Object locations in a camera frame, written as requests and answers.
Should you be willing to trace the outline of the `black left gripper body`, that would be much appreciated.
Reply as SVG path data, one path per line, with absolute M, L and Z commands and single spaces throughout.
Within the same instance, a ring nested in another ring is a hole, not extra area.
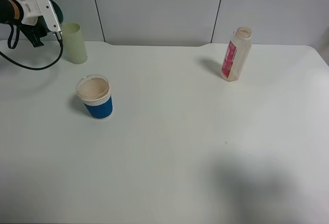
M 26 23 L 23 23 L 24 20 L 24 9 L 23 5 L 21 5 L 18 0 L 9 0 L 12 3 L 12 6 L 14 8 L 14 24 L 15 25 L 27 25 Z

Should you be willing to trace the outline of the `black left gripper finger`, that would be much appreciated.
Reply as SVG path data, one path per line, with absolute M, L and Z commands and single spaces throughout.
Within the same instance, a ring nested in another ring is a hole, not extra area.
M 20 31 L 30 41 L 33 47 L 42 47 L 44 44 L 41 42 L 41 38 L 47 35 L 47 29 L 42 25 L 21 25 Z

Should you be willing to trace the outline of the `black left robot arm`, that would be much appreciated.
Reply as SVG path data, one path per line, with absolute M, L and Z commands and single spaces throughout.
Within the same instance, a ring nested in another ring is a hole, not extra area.
M 32 14 L 35 8 L 36 3 L 32 3 L 30 7 L 21 0 L 1 0 L 1 24 L 10 26 L 7 40 L 10 49 L 16 48 L 21 32 L 33 47 L 44 45 L 41 38 L 47 35 L 47 30 L 41 22 L 40 15 Z

